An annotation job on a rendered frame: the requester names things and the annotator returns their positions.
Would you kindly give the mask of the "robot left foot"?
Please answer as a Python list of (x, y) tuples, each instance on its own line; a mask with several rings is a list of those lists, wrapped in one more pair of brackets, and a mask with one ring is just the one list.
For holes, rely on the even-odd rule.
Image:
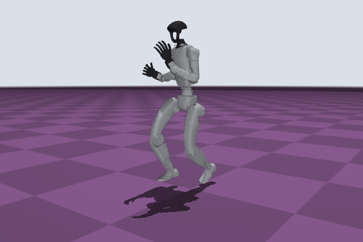
[(205, 169), (204, 173), (201, 175), (199, 182), (201, 184), (206, 183), (212, 176), (213, 172), (217, 169), (216, 165), (214, 163), (210, 163), (210, 165), (212, 166), (212, 169), (209, 171), (208, 169)]

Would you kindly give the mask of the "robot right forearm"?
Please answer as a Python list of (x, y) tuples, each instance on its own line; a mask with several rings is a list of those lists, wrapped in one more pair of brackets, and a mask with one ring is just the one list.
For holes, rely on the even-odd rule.
[(160, 82), (168, 82), (171, 80), (171, 74), (169, 72), (165, 73), (165, 74), (160, 74), (158, 73), (157, 79), (159, 79), (158, 81)]

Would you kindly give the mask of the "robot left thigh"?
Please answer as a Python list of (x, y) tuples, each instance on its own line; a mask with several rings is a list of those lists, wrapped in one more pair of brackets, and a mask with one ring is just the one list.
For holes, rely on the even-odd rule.
[[(184, 147), (185, 154), (193, 158), (191, 153), (194, 149), (197, 132), (199, 129), (198, 117), (202, 117), (205, 113), (205, 108), (197, 102), (192, 101), (188, 107), (184, 122)], [(197, 146), (196, 146), (197, 147)]]

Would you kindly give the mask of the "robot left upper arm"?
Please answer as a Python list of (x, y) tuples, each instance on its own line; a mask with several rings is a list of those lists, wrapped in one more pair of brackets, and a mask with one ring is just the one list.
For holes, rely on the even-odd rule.
[[(199, 55), (200, 51), (197, 48), (187, 48), (186, 52), (187, 57), (189, 58), (189, 66), (192, 71), (192, 73), (196, 73), (198, 76), (197, 81), (199, 80)], [(190, 83), (196, 83), (197, 81), (190, 81)]]

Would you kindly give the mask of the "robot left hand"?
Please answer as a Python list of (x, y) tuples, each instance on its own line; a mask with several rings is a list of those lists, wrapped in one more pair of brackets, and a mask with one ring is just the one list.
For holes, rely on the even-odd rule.
[[(165, 47), (163, 46), (163, 44), (161, 42), (164, 44)], [(171, 58), (171, 55), (172, 55), (171, 54), (171, 45), (168, 43), (168, 47), (167, 47), (167, 45), (164, 41), (161, 41), (161, 42), (158, 42), (158, 43), (162, 46), (163, 49), (158, 44), (156, 44), (156, 46), (161, 50), (161, 52), (158, 48), (156, 48), (156, 47), (154, 47), (154, 48), (158, 51), (158, 53), (161, 55), (161, 57), (165, 60), (166, 66), (168, 68), (170, 68), (168, 63), (174, 61), (173, 58)]]

